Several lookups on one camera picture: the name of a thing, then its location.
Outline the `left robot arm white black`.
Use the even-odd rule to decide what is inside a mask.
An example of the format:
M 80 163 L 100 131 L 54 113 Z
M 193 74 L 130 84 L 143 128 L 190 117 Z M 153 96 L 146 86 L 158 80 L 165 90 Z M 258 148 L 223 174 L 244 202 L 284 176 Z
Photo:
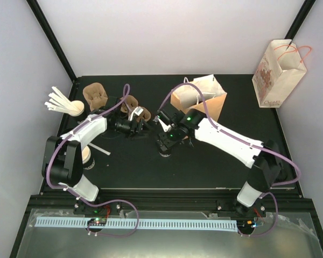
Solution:
M 150 118 L 141 106 L 131 107 L 128 113 L 121 111 L 124 102 L 116 97 L 108 98 L 105 106 L 93 110 L 77 127 L 46 141 L 42 175 L 52 189 L 70 190 L 77 198 L 86 200 L 86 208 L 92 214 L 100 214 L 105 202 L 97 195 L 99 188 L 83 174 L 85 161 L 82 151 L 106 130 L 134 137 L 140 134 Z

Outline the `brown paper bag white handles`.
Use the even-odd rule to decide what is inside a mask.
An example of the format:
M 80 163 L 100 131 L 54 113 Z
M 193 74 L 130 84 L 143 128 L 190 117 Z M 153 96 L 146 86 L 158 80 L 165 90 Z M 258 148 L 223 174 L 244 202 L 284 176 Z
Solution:
M 184 77 L 184 83 L 195 85 L 202 93 L 190 85 L 182 85 L 176 89 L 171 95 L 171 104 L 183 113 L 187 113 L 190 109 L 196 109 L 205 113 L 204 103 L 206 103 L 209 116 L 217 121 L 222 111 L 227 93 L 219 84 L 213 74 L 194 78 L 189 81 Z

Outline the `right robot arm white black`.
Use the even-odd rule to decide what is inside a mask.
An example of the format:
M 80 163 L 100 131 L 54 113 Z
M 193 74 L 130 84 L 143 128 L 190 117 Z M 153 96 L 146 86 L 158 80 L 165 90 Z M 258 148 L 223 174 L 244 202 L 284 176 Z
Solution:
M 169 156 L 184 138 L 194 138 L 226 152 L 250 169 L 246 182 L 229 208 L 241 217 L 250 214 L 257 199 L 280 178 L 282 160 L 278 145 L 271 140 L 263 143 L 245 138 L 196 109 L 183 113 L 172 106 L 162 108 L 153 121 L 162 128 L 156 137 L 162 156 Z

